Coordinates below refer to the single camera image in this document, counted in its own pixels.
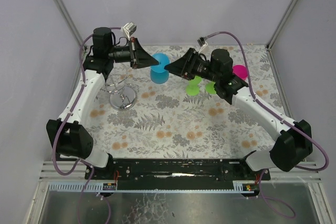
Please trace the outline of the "blue wine glass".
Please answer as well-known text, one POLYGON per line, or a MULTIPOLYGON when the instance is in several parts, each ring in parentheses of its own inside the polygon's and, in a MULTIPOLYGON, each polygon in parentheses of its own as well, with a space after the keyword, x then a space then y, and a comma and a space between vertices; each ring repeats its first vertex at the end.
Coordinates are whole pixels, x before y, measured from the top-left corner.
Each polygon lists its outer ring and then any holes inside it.
POLYGON ((156 59, 159 64, 151 66, 150 78, 151 81, 156 84, 164 84, 169 79, 169 72, 165 70, 165 66, 170 63, 169 57, 163 53, 155 53, 153 58, 156 59))

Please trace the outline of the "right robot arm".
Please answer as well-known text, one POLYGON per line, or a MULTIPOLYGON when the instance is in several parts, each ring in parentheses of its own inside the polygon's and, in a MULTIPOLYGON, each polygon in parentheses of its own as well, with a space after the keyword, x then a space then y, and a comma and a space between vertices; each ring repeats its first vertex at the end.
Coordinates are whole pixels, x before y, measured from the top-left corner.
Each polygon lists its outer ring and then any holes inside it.
POLYGON ((180 59, 165 66, 169 73, 192 80, 198 76, 214 82, 216 94, 227 103, 253 118, 274 140, 269 150, 255 151, 244 160, 253 171, 278 168, 290 171, 312 151, 311 126, 305 120, 295 120, 280 113, 253 94, 249 85, 233 72, 233 60, 225 49, 215 49, 210 60, 190 48, 180 59))

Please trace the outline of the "pink wine glass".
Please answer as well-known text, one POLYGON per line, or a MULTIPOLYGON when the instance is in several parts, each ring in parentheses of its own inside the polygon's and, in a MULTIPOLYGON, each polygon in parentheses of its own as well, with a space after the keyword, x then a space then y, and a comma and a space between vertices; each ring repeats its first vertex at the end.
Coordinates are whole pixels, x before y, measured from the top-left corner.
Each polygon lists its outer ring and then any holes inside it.
POLYGON ((242 80, 246 80, 248 77, 247 69, 243 65, 234 65, 233 66, 233 73, 240 77, 242 80))

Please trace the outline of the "green wine glass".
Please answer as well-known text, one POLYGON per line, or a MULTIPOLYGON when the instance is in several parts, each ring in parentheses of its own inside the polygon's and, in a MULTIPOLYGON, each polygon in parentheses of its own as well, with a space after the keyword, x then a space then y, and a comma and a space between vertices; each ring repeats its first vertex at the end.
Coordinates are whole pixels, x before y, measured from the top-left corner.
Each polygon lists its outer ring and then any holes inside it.
POLYGON ((185 89, 186 91, 186 94, 189 95, 189 96, 195 96, 195 95, 198 95, 199 94, 199 84, 200 82, 202 81, 202 78, 199 77, 199 76, 195 76, 194 79, 190 80, 188 82, 188 85, 185 89))
POLYGON ((205 91, 209 94, 216 94, 216 90, 214 87, 215 83, 214 82, 209 82, 205 85, 205 91))

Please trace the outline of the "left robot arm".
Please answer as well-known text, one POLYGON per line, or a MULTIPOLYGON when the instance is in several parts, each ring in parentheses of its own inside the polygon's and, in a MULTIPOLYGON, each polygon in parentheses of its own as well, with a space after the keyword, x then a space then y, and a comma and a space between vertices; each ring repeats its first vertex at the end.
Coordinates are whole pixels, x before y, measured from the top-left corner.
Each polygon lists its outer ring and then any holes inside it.
POLYGON ((133 37, 136 25, 132 22, 120 27, 127 43, 120 46, 116 42, 113 28, 99 27, 89 36, 92 39, 91 53, 79 53, 81 76, 78 85, 56 120, 49 120, 47 134, 53 147, 52 154, 82 160, 97 168, 105 168, 109 155, 94 146, 93 138, 85 129, 90 107, 101 90, 116 63, 128 62, 132 69, 158 65, 158 61, 148 54, 133 37))

